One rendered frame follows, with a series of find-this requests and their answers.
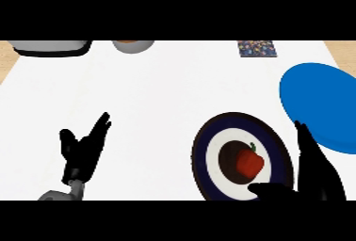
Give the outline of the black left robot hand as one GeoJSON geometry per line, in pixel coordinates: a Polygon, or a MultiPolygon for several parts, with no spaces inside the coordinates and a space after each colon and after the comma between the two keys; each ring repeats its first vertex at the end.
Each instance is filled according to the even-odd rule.
{"type": "Polygon", "coordinates": [[[86,183],[92,178],[105,147],[107,131],[111,126],[108,119],[110,114],[105,112],[89,135],[81,140],[77,140],[68,129],[59,131],[61,154],[65,159],[61,181],[65,185],[76,180],[86,183]]]}

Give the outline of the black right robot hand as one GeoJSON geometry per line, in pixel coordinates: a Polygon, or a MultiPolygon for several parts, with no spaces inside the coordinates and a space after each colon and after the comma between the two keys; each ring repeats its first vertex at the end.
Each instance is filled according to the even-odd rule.
{"type": "Polygon", "coordinates": [[[262,201],[346,201],[339,171],[313,139],[307,125],[296,121],[299,156],[297,190],[284,184],[257,183],[248,186],[262,201]]]}

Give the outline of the red bell pepper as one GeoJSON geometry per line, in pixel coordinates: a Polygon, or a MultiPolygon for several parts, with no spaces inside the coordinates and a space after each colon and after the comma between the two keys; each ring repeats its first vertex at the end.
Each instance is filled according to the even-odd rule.
{"type": "Polygon", "coordinates": [[[248,149],[237,154],[237,172],[248,179],[253,179],[265,167],[265,158],[256,152],[254,143],[248,149]]]}

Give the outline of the dark blue ringed plate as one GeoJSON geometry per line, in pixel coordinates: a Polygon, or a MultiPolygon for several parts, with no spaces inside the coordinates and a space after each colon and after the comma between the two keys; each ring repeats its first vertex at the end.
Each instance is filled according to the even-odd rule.
{"type": "Polygon", "coordinates": [[[248,190],[253,183],[279,183],[294,187],[294,167],[284,142],[272,127],[254,116],[228,112],[209,120],[194,141],[192,170],[195,182],[209,201],[257,201],[248,190]],[[238,153],[257,157],[253,177],[237,169],[238,153]]]}

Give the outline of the grey appliance with black base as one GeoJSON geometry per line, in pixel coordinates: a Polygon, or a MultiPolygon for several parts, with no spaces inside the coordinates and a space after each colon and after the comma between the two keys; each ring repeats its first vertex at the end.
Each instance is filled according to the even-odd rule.
{"type": "Polygon", "coordinates": [[[18,54],[36,57],[81,56],[87,53],[90,40],[11,40],[18,54]]]}

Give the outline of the grey round cup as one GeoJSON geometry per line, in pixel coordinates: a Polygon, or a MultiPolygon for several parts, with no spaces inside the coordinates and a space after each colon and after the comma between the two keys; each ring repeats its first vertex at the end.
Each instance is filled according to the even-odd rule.
{"type": "Polygon", "coordinates": [[[112,43],[117,50],[126,54],[139,54],[146,51],[154,45],[152,40],[136,40],[132,42],[121,42],[115,40],[112,43]]]}

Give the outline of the colourful patterned box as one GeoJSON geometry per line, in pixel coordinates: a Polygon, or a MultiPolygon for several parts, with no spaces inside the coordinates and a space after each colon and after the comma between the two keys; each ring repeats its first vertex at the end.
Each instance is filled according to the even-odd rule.
{"type": "Polygon", "coordinates": [[[241,57],[276,57],[276,50],[271,40],[240,40],[241,57]]]}

